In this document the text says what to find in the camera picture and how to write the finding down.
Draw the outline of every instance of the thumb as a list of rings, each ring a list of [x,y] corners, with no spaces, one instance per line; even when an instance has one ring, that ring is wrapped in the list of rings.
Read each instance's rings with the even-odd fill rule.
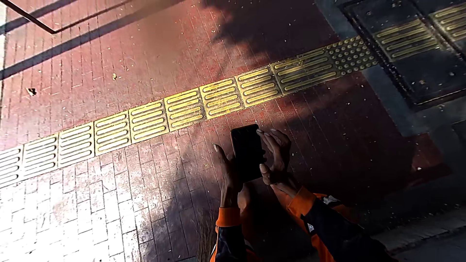
[[[260,164],[259,165],[260,173],[262,174],[262,179],[264,180],[264,183],[266,185],[270,185],[270,168],[266,164]]]

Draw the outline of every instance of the hand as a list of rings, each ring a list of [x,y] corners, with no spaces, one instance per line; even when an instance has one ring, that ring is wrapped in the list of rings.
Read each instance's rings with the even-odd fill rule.
[[[276,129],[271,129],[270,133],[264,133],[264,131],[258,129],[257,134],[262,138],[274,157],[271,168],[265,164],[259,165],[264,183],[274,185],[290,197],[295,197],[299,191],[298,182],[287,173],[291,147],[290,139]]]
[[[220,207],[238,207],[238,193],[243,188],[243,183],[235,170],[234,159],[228,159],[221,146],[213,145],[213,148],[217,152],[223,174]]]

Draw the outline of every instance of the fingernail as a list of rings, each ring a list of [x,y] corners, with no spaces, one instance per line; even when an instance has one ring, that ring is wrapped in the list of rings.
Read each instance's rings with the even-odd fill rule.
[[[260,169],[260,171],[261,171],[262,173],[267,172],[267,168],[265,167],[265,164],[260,164],[260,165],[259,165],[259,169]]]

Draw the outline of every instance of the smartphone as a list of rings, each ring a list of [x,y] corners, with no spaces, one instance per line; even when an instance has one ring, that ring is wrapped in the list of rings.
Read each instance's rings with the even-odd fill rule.
[[[243,183],[262,177],[259,164],[265,163],[265,151],[256,132],[258,128],[251,124],[231,131],[235,164]]]

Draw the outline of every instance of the wrist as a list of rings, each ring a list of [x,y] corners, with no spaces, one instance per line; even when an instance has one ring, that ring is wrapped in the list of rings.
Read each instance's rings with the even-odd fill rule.
[[[232,187],[223,186],[220,192],[220,207],[238,207],[238,192]]]

